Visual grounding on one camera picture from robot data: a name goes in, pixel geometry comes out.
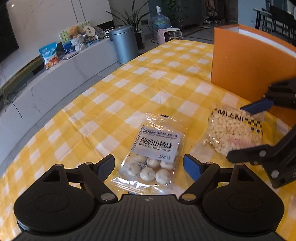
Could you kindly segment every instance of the white hawthorn ball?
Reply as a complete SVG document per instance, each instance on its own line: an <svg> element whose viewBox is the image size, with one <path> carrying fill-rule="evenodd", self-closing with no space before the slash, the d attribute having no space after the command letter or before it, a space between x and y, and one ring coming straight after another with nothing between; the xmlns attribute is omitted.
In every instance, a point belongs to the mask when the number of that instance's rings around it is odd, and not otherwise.
<svg viewBox="0 0 296 241"><path fill-rule="evenodd" d="M131 176L138 177L141 172L141 167L134 162L127 162L123 166L125 172Z"/></svg>
<svg viewBox="0 0 296 241"><path fill-rule="evenodd" d="M147 158L147 166L151 168L158 168L160 165L160 161L152 158Z"/></svg>
<svg viewBox="0 0 296 241"><path fill-rule="evenodd" d="M160 169L156 175L155 179L160 184L166 184L170 181L170 173L165 169Z"/></svg>
<svg viewBox="0 0 296 241"><path fill-rule="evenodd" d="M173 162L161 161L160 166L161 166L161 168L170 171L171 169L174 168L174 163Z"/></svg>
<svg viewBox="0 0 296 241"><path fill-rule="evenodd" d="M155 178L155 171L150 167L143 168L140 177L145 181L153 181Z"/></svg>
<svg viewBox="0 0 296 241"><path fill-rule="evenodd" d="M131 162L139 162L139 163L142 163L142 164L146 164L146 160L147 160L147 157L145 156L142 156L142 155L133 155L129 158L129 161Z"/></svg>

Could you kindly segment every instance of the pink appliance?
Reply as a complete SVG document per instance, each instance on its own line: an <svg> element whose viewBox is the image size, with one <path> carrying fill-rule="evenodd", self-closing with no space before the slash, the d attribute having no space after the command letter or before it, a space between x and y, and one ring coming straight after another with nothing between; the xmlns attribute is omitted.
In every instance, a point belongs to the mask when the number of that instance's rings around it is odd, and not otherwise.
<svg viewBox="0 0 296 241"><path fill-rule="evenodd" d="M159 45L171 41L170 33L165 29L159 29L157 32L157 41Z"/></svg>

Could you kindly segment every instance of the bag of white snack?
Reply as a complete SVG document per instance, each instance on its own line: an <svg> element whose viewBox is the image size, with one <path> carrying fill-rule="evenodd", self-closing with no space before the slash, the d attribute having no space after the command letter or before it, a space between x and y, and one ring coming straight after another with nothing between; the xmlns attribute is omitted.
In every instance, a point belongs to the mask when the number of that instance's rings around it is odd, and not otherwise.
<svg viewBox="0 0 296 241"><path fill-rule="evenodd" d="M260 145L262 134L261 121L246 111L221 105L209 116L201 146L209 143L218 153L227 156L229 151Z"/></svg>
<svg viewBox="0 0 296 241"><path fill-rule="evenodd" d="M129 154L122 161L117 186L136 194L165 194L181 158L188 123L147 113Z"/></svg>

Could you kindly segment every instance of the trash can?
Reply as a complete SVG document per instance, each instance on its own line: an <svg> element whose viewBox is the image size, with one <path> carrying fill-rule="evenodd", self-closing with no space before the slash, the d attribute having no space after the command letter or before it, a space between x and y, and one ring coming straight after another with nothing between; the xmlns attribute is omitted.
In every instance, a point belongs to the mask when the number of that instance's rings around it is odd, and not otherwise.
<svg viewBox="0 0 296 241"><path fill-rule="evenodd" d="M114 42L118 62L126 64L139 56L133 26L124 26L110 31L109 38Z"/></svg>

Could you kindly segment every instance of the white label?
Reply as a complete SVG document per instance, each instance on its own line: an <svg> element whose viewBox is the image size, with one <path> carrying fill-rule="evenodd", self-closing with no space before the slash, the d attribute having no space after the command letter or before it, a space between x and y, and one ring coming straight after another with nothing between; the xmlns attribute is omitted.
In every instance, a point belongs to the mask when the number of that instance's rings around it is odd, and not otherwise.
<svg viewBox="0 0 296 241"><path fill-rule="evenodd" d="M179 132L159 131L142 126L131 151L160 161L173 162L179 143Z"/></svg>

